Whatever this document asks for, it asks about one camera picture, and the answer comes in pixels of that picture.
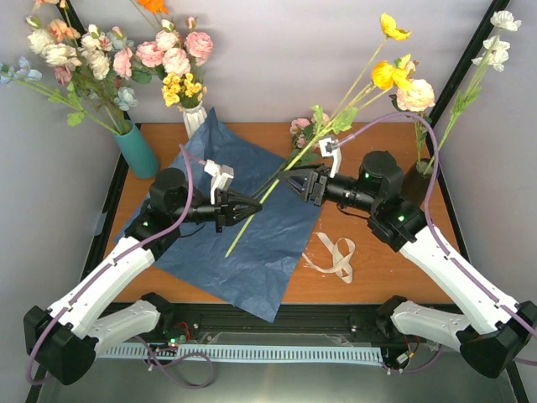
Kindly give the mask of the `peach rose stem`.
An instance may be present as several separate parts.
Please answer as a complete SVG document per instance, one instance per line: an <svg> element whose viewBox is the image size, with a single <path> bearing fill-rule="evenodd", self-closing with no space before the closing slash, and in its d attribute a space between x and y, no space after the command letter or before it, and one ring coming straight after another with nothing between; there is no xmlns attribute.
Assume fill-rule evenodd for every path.
<svg viewBox="0 0 537 403"><path fill-rule="evenodd" d="M411 59L398 63L398 67L403 67L408 73L407 78L412 82L413 88L409 91L398 88L389 97L397 111L412 112L425 118L427 111L435 105L435 91L426 79L413 78L418 64L418 61Z"/></svg>

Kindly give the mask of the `white flower stem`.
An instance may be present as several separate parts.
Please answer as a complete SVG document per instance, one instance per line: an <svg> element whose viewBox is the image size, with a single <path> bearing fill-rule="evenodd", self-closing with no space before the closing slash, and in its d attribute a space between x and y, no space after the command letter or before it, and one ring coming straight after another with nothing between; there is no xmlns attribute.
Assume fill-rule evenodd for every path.
<svg viewBox="0 0 537 403"><path fill-rule="evenodd" d="M510 43L500 39L504 31L517 32L521 21L516 20L508 10L497 11L490 18L490 23L495 28L495 34L482 42L484 51L481 56L473 58L472 63L477 66L470 83L463 91L459 91L450 110L449 122L441 136L438 149L446 142L451 130L459 117L478 99L482 90L482 80L490 69L497 72L504 71L504 63L508 60Z"/></svg>

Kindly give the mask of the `black cylinder table edge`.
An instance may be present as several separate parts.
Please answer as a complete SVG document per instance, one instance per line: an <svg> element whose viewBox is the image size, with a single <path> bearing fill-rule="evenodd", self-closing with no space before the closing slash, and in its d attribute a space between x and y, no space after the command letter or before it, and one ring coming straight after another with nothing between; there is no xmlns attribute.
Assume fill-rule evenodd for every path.
<svg viewBox="0 0 537 403"><path fill-rule="evenodd" d="M416 160L404 175L400 195L417 207L423 205L432 177L433 166L428 168L429 163L427 158Z"/></svg>

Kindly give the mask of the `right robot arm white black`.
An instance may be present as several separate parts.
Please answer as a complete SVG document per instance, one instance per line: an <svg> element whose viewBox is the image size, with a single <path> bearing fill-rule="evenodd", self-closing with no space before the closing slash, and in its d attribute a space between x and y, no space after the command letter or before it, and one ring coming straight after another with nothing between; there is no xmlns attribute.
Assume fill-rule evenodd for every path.
<svg viewBox="0 0 537 403"><path fill-rule="evenodd" d="M399 333L447 346L479 374L498 377L535 335L536 305L518 302L494 287L427 222L419 207L401 196L404 173L397 165L362 166L357 178L330 171L312 165L279 178L305 202L333 202L368 212L373 235L425 272L459 309L455 314L393 296L378 310L380 331L386 337Z"/></svg>

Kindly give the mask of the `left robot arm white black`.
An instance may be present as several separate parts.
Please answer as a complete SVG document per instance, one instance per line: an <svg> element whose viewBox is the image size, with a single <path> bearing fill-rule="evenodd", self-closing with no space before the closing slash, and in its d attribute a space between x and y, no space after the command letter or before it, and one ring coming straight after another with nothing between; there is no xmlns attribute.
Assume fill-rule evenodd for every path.
<svg viewBox="0 0 537 403"><path fill-rule="evenodd" d="M63 385L78 381L98 356L143 333L165 338L175 327L174 308L154 292L104 316L117 295L180 238L183 222L214 222L216 231L260 212L261 204L235 191L216 199L185 188L154 191L112 252L72 291L47 309L32 307L23 318L26 349Z"/></svg>

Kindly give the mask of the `pink yellow flower bouquet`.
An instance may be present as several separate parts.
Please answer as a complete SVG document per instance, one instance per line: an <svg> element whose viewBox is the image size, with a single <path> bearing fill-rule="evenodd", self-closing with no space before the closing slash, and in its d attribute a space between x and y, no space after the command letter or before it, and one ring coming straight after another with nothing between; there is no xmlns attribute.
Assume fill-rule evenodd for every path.
<svg viewBox="0 0 537 403"><path fill-rule="evenodd" d="M262 194L270 187L278 175L284 171L284 168L289 165L292 160L310 143L315 136L317 121L315 116L311 119L308 118L296 118L290 124L290 134L292 150L290 155L284 160L276 171L271 174L268 179L253 192L252 197L254 199L260 199ZM312 165L320 158L319 143L315 143L304 153L301 158L293 165L294 168Z"/></svg>

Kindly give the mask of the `cream printed ribbon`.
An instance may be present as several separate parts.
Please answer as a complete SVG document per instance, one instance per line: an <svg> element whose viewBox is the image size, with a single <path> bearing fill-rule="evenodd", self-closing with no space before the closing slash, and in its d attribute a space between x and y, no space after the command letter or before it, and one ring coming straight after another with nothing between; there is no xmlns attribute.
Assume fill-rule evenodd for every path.
<svg viewBox="0 0 537 403"><path fill-rule="evenodd" d="M315 232L317 238L321 241L331 256L332 266L330 268L322 268L315 264L308 255L302 254L302 258L306 264L323 275L334 274L345 284L353 282L353 267L351 260L356 252L356 244L349 238L339 238L332 242L330 238L323 232ZM347 245L347 253L343 254L339 249L340 242Z"/></svg>

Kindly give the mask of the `yellow flower stem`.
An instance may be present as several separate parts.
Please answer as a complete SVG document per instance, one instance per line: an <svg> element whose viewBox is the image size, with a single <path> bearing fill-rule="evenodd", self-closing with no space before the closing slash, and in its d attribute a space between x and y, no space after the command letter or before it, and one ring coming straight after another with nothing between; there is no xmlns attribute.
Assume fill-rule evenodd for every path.
<svg viewBox="0 0 537 403"><path fill-rule="evenodd" d="M325 110L322 106L314 105L311 107L315 118L312 135L306 139L305 146L300 149L298 154L289 157L263 183L260 190L254 193L255 196L260 197L261 203L265 203L279 184L279 174L295 168L322 139L330 134L338 135L348 131L359 112L387 95L392 89L408 90L411 88L409 73L405 69L406 63L410 60L408 55L401 56L395 61L378 60L378 54L388 42L404 42L409 39L411 33L400 28L395 18L387 13L380 16L379 26L383 35L380 45L366 62L329 118L324 119Z"/></svg>

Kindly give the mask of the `blue paper bouquet wrapper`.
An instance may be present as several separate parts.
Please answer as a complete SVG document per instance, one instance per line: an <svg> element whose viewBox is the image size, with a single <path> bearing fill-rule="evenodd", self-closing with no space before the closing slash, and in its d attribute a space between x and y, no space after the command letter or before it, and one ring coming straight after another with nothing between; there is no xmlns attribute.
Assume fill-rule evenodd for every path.
<svg viewBox="0 0 537 403"><path fill-rule="evenodd" d="M202 160L233 168L231 188L251 196L284 162L283 158L239 138L216 111L186 143ZM155 267L250 314L273 322L321 210L280 183L252 220L217 233L184 222L178 239Z"/></svg>

